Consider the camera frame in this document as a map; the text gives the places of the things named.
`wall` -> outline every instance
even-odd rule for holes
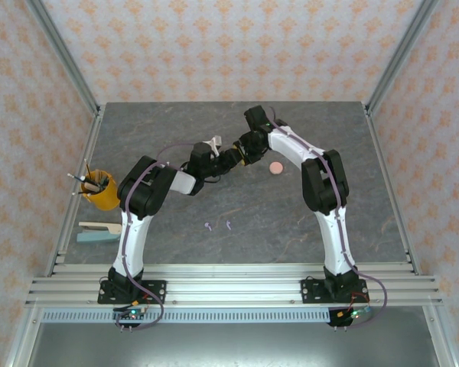
[[[45,0],[99,103],[367,101],[420,0]]]
[[[374,116],[422,270],[438,274],[459,344],[459,0],[442,1]]]
[[[25,1],[0,1],[0,365],[46,268],[91,119]]]

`yellow cup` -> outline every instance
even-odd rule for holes
[[[102,176],[107,176],[109,178],[109,183],[107,184],[107,187],[100,193],[91,193],[90,196],[88,196],[85,193],[83,197],[89,200],[92,204],[94,204],[100,210],[104,210],[104,211],[112,210],[119,205],[119,199],[117,198],[117,185],[114,179],[112,178],[111,174],[105,171],[100,171],[100,172],[102,172]],[[90,178],[91,180],[93,180],[94,178],[88,174],[86,176]],[[83,183],[81,187],[82,187],[82,191],[85,191],[85,187],[83,186]]]

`metal floor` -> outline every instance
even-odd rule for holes
[[[166,145],[206,141],[221,135],[228,148],[248,126],[243,113],[273,106],[302,138],[340,152],[350,186],[347,231],[358,262],[404,261],[398,226],[359,102],[165,102],[109,103],[91,160],[92,168],[113,174],[117,183],[146,154]],[[163,158],[182,164],[191,147],[175,147]],[[285,170],[269,173],[281,161]],[[226,227],[231,222],[232,230]],[[76,242],[79,221],[120,222],[120,209],[101,212],[82,199],[66,263],[109,264],[118,243]],[[204,223],[209,222],[209,232]],[[322,263],[324,247],[314,214],[302,198],[301,173],[270,151],[249,167],[238,166],[196,196],[169,193],[153,219],[145,263],[239,264]]]
[[[438,366],[420,307],[393,307],[367,327],[324,323],[159,324],[120,333],[109,324],[43,324],[30,367]]]

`patterned wallpaper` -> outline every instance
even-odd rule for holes
[[[45,0],[99,103],[367,101],[420,0]]]
[[[459,0],[439,3],[374,123],[422,270],[440,276],[459,344]]]
[[[25,1],[0,1],[0,365],[46,268],[90,122]]]

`gray marble surface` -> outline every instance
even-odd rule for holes
[[[221,135],[223,148],[248,131],[243,113],[273,106],[302,138],[340,152],[350,186],[347,231],[356,261],[404,261],[405,251],[378,158],[358,102],[162,102],[109,103],[99,131],[92,168],[110,172],[117,183],[146,154],[166,145],[198,142]],[[191,147],[176,147],[162,158],[182,164]],[[273,176],[269,164],[284,172]],[[226,227],[231,222],[232,230]],[[82,199],[79,221],[121,222],[120,209],[97,210]],[[210,232],[204,228],[209,222]],[[66,263],[112,263],[118,243],[76,242]],[[323,262],[324,247],[314,214],[301,193],[301,173],[280,154],[268,152],[258,163],[237,166],[218,184],[206,184],[196,196],[169,193],[151,222],[145,263],[289,263]]]

